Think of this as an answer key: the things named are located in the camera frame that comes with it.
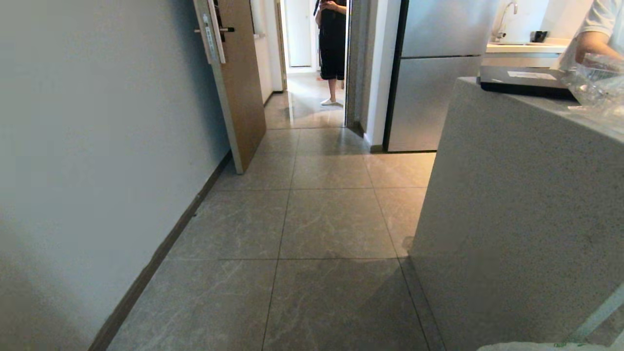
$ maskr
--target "leg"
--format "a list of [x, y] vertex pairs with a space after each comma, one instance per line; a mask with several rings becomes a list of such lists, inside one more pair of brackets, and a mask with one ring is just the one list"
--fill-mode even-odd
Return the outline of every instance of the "leg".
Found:
[[329, 99], [331, 102], [336, 102], [336, 80], [330, 79], [327, 83], [329, 85]]

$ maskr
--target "refrigerator door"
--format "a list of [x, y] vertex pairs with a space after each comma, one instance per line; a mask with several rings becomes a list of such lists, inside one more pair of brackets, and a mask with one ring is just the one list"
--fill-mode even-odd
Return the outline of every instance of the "refrigerator door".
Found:
[[458, 77], [479, 75], [481, 57], [402, 59], [388, 151], [437, 150]]
[[410, 0], [401, 57], [483, 55], [499, 0]]

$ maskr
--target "faucet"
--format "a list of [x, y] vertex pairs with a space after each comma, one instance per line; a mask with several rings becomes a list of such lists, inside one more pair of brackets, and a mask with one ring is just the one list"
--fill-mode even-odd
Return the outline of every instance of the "faucet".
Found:
[[503, 16], [500, 18], [499, 26], [493, 32], [493, 35], [496, 38], [495, 39], [496, 42], [500, 42], [502, 38], [507, 36], [507, 33], [503, 32], [502, 28], [503, 28], [503, 23], [505, 22], [505, 17], [507, 15], [507, 10], [509, 9], [509, 6], [511, 5], [514, 5], [514, 14], [518, 14], [518, 3], [516, 2], [516, 0], [513, 0], [512, 2], [508, 3], [507, 6], [505, 7], [505, 11], [503, 11]]

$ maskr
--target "wooden door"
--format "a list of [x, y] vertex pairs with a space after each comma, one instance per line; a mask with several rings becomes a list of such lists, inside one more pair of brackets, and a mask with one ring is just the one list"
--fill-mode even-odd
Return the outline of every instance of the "wooden door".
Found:
[[266, 133], [249, 0], [193, 1], [236, 172], [243, 174]]

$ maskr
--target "foot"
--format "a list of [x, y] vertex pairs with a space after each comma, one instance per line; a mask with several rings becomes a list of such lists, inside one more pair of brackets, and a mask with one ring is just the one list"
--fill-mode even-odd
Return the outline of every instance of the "foot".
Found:
[[332, 105], [340, 105], [340, 103], [336, 100], [332, 100], [332, 99], [327, 99], [323, 102], [321, 102], [322, 106], [332, 106]]

